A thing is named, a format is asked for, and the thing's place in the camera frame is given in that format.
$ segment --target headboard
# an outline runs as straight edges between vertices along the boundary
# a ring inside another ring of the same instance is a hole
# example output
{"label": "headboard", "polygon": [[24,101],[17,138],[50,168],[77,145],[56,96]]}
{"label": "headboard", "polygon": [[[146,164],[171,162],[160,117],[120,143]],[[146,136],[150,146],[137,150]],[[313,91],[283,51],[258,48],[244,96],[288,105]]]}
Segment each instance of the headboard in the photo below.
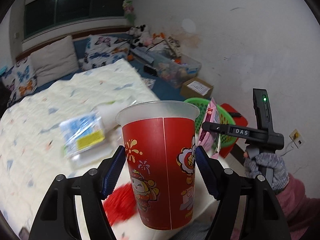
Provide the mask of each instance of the headboard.
{"label": "headboard", "polygon": [[131,28],[130,26],[112,26],[112,27],[95,28],[95,29],[89,29],[89,30],[83,30],[83,31],[65,34],[25,50],[24,52],[22,52],[16,57],[16,61],[18,62],[24,59],[25,57],[28,57],[32,52],[37,51],[51,43],[54,43],[55,41],[61,40],[68,35],[71,35],[73,39],[79,39],[79,38],[87,37],[89,35],[98,35],[98,34],[106,34],[106,33],[122,33],[122,32],[128,31],[130,28]]}

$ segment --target white circle on wall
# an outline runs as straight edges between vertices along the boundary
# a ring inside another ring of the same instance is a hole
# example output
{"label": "white circle on wall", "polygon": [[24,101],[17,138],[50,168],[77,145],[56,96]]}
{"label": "white circle on wall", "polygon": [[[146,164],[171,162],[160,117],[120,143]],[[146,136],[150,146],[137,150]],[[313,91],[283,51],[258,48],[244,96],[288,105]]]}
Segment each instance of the white circle on wall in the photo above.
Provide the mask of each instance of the white circle on wall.
{"label": "white circle on wall", "polygon": [[183,19],[181,26],[187,33],[196,33],[196,24],[191,19]]}

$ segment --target red fluffy object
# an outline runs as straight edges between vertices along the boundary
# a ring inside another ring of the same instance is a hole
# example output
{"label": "red fluffy object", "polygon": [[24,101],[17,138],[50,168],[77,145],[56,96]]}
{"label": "red fluffy object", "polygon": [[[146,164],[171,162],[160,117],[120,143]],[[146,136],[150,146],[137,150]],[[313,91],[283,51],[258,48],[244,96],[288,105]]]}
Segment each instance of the red fluffy object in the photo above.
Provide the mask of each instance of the red fluffy object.
{"label": "red fluffy object", "polygon": [[103,208],[111,226],[131,218],[137,212],[131,184],[115,189],[103,202]]}

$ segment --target pink snack package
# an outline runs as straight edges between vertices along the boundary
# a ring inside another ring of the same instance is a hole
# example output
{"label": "pink snack package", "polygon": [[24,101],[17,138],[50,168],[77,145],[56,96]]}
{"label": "pink snack package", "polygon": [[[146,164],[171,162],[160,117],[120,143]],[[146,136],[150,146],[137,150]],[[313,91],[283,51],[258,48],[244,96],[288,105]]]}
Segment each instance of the pink snack package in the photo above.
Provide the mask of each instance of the pink snack package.
{"label": "pink snack package", "polygon": [[[213,98],[211,98],[211,101],[209,102],[209,104],[207,106],[207,111],[204,115],[203,122],[220,123],[219,111],[217,110],[216,102],[214,101]],[[211,149],[215,140],[217,140],[216,135],[217,135],[216,133],[210,133],[210,132],[203,131],[202,128],[200,127],[198,145],[201,145],[204,148],[204,150],[206,152],[208,152]],[[214,158],[214,159],[218,158],[219,150],[218,150],[218,153],[216,153],[212,156],[212,158]]]}

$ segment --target white quilt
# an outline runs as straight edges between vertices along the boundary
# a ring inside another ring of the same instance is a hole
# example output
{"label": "white quilt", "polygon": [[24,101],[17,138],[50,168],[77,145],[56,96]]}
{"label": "white quilt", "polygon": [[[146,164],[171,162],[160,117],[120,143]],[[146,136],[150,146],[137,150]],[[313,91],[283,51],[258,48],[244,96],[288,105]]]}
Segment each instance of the white quilt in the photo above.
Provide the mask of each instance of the white quilt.
{"label": "white quilt", "polygon": [[[62,155],[64,141],[60,122],[88,113],[98,104],[132,95],[139,103],[158,100],[135,69],[122,59],[75,74],[70,81],[57,81],[5,112],[0,120],[0,209],[16,234],[22,227],[31,229],[39,205],[56,175],[81,176],[99,165],[72,168]],[[199,186],[195,192],[199,195],[195,197],[194,217],[213,202],[200,174],[196,177]],[[129,181],[125,165],[117,186]],[[88,240],[80,197],[76,197],[76,207],[82,239]],[[135,215],[113,226],[117,239],[122,238],[124,228],[128,227],[132,228],[132,232],[126,233],[130,240],[163,239],[164,236],[161,231],[145,227],[139,215]]]}

